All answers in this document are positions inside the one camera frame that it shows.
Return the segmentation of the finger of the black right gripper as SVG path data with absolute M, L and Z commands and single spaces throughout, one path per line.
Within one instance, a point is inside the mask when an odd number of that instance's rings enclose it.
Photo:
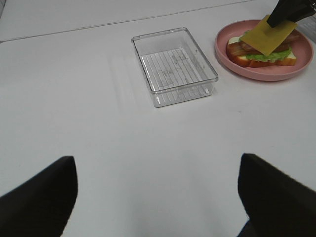
M 316 13 L 315 8 L 311 6 L 302 5 L 296 9 L 292 13 L 289 14 L 287 20 L 292 22 L 298 22 L 304 18 L 313 16 Z
M 299 11 L 300 3 L 300 0 L 279 0 L 267 19 L 269 26 L 274 28 L 284 20 L 299 21 L 299 16 L 296 12 Z

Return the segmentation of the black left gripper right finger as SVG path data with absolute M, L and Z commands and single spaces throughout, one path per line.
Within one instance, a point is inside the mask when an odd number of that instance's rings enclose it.
M 237 190 L 248 221 L 240 237 L 314 237 L 316 193 L 255 154 L 243 154 Z

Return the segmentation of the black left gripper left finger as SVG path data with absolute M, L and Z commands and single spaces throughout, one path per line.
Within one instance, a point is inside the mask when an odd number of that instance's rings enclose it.
M 0 198 L 2 237 L 60 237 L 78 196 L 72 156 L 61 157 Z

